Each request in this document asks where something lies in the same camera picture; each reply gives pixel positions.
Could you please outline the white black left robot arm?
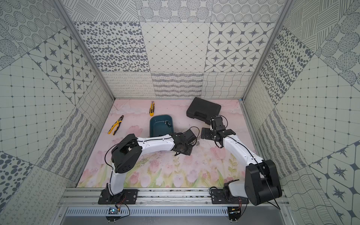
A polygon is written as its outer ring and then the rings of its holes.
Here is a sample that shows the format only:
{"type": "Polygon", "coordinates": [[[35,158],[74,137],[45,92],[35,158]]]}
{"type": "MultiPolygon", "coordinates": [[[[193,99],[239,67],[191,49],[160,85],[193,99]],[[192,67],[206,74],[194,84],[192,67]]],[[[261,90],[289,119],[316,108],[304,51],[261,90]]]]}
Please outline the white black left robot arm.
{"type": "Polygon", "coordinates": [[[126,174],[143,155],[155,152],[175,152],[175,155],[191,155],[197,143],[197,136],[188,129],[184,133],[170,133],[164,136],[140,138],[134,134],[127,135],[122,141],[109,149],[111,161],[107,163],[112,168],[106,190],[111,197],[124,190],[126,174]]]}

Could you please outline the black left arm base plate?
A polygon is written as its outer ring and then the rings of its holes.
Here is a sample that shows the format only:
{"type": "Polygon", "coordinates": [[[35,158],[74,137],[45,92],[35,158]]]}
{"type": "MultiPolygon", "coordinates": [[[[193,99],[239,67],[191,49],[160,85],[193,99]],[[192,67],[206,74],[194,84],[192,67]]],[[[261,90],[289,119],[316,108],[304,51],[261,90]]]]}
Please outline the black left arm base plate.
{"type": "Polygon", "coordinates": [[[105,189],[101,191],[100,197],[98,199],[98,204],[100,205],[110,205],[110,204],[136,204],[138,189],[124,189],[121,193],[116,195],[111,195],[109,186],[107,185],[105,189]]]}

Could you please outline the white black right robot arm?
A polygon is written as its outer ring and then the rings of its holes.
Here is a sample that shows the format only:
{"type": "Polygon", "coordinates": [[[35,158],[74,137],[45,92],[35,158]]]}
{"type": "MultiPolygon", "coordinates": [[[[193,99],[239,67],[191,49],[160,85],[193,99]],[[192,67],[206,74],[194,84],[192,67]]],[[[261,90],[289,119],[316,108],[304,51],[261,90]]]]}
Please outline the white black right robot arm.
{"type": "Polygon", "coordinates": [[[214,141],[218,148],[229,151],[245,167],[244,182],[229,181],[224,184],[227,201],[239,197],[248,199],[253,205],[260,205],[282,197],[275,163],[248,149],[235,132],[223,124],[221,115],[210,119],[210,128],[202,129],[201,138],[214,141]]]}

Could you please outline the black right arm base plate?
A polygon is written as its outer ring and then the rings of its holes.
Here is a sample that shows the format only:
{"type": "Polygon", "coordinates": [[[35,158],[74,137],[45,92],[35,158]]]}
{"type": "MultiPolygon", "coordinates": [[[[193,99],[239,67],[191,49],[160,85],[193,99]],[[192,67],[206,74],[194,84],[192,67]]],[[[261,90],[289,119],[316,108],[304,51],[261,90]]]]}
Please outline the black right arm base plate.
{"type": "Polygon", "coordinates": [[[228,189],[219,189],[211,187],[209,189],[212,204],[247,204],[249,203],[247,198],[235,197],[230,194],[228,189]]]}

